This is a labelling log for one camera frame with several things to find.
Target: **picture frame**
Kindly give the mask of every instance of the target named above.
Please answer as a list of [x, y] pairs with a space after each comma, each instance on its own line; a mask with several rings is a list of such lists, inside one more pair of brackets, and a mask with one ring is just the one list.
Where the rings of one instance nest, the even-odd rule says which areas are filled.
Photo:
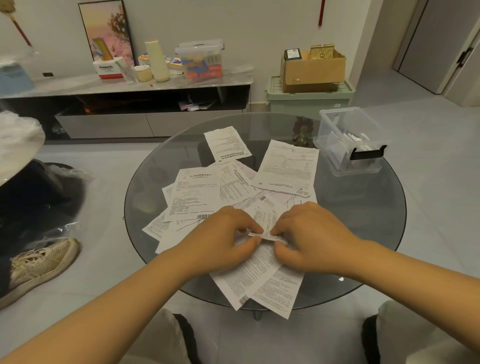
[[123, 57], [129, 66], [136, 65], [130, 25], [123, 0], [78, 3], [92, 59]]

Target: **green plastic storage box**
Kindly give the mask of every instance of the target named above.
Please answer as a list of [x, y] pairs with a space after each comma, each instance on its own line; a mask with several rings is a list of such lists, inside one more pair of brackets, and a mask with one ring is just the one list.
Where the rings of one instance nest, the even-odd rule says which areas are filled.
[[[338, 90], [332, 92], [298, 92], [287, 94], [283, 92], [280, 76], [272, 76], [268, 81], [267, 103], [271, 112], [283, 112], [320, 119], [320, 110], [346, 108], [355, 95], [355, 88], [345, 80], [338, 84]], [[272, 135], [284, 135], [285, 126], [273, 124], [270, 126]]]

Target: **beige sneaker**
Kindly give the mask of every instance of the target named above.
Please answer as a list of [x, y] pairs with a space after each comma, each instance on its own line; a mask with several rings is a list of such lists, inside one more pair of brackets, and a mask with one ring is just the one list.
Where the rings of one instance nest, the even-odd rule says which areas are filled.
[[54, 279], [75, 261], [79, 251], [78, 240], [68, 238], [12, 258], [9, 291], [0, 298], [0, 310], [36, 286]]

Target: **round glass table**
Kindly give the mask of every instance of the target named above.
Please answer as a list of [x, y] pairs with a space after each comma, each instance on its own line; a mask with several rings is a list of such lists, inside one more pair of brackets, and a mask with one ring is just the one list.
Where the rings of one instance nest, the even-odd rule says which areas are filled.
[[[146, 263], [156, 257], [158, 241], [142, 229], [167, 208], [162, 187], [173, 183], [180, 169], [212, 164], [215, 160], [204, 133], [231, 125], [253, 154], [239, 161], [258, 170], [271, 139], [293, 144], [301, 133], [303, 140], [308, 139], [308, 146], [314, 147], [312, 136], [317, 135], [320, 121], [270, 112], [235, 114], [205, 121], [159, 145], [135, 172], [125, 197], [128, 235]], [[336, 177], [320, 152], [315, 193], [318, 203], [334, 213], [354, 234], [396, 250], [407, 218], [405, 195], [390, 165], [384, 159], [381, 163], [378, 173]], [[293, 309], [334, 300], [359, 286], [361, 283], [348, 278], [306, 273]], [[181, 291], [203, 301], [230, 306], [209, 275], [192, 279]], [[253, 300], [242, 308], [266, 310]]]

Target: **pink flower painting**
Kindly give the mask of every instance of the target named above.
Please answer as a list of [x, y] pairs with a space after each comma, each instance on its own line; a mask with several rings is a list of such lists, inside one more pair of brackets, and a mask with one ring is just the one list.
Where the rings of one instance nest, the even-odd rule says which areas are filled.
[[123, 57], [134, 66], [130, 30], [122, 0], [78, 4], [85, 26], [90, 51], [95, 61], [100, 59], [93, 39], [102, 38], [112, 57]]

